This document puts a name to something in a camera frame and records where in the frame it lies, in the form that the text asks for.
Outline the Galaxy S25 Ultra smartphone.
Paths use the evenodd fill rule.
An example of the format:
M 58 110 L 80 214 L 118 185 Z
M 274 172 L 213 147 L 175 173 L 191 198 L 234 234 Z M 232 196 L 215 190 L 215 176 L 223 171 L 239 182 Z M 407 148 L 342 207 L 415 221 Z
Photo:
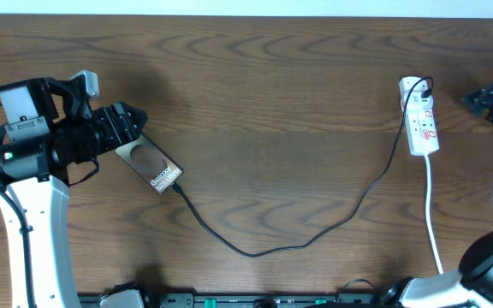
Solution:
M 145 133 L 115 149 L 115 154 L 158 194 L 163 194 L 184 173 L 184 169 Z

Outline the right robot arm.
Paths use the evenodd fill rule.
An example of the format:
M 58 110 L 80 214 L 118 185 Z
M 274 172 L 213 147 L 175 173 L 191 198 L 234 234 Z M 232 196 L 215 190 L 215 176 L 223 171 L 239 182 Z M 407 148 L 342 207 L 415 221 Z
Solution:
M 445 272 L 438 255 L 431 224 L 431 164 L 429 155 L 438 150 L 437 134 L 424 126 L 431 119 L 430 89 L 426 82 L 406 77 L 399 83 L 401 110 L 405 116 L 410 151 L 425 159 L 427 188 L 425 222 L 438 274 L 429 278 L 407 277 L 380 295 L 378 303 L 395 307 L 493 307 L 493 231 L 475 241 L 459 267 Z

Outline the white power strip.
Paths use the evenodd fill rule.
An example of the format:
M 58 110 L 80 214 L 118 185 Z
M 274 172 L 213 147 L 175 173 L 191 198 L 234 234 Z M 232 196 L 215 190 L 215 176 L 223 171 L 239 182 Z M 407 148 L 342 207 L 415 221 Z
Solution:
M 439 150 L 432 109 L 434 99 L 431 79 L 407 76 L 402 78 L 398 85 L 410 154 L 418 157 L 429 156 Z

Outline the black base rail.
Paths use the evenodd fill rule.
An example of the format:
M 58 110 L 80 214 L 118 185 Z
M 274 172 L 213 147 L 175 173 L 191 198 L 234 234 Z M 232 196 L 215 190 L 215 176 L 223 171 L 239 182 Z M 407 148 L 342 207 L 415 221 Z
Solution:
M 335 294 L 192 294 L 167 293 L 148 298 L 146 307 L 162 308 L 254 308 L 282 307 L 376 307 L 371 293 Z

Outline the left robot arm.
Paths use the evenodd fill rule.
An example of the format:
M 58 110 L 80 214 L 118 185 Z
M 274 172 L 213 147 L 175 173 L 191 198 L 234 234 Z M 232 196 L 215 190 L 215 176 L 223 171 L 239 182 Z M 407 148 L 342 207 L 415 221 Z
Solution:
M 68 243 L 71 163 L 137 140 L 145 111 L 124 102 L 93 110 L 98 77 L 81 71 L 0 86 L 0 211 L 9 245 L 14 307 L 78 307 Z

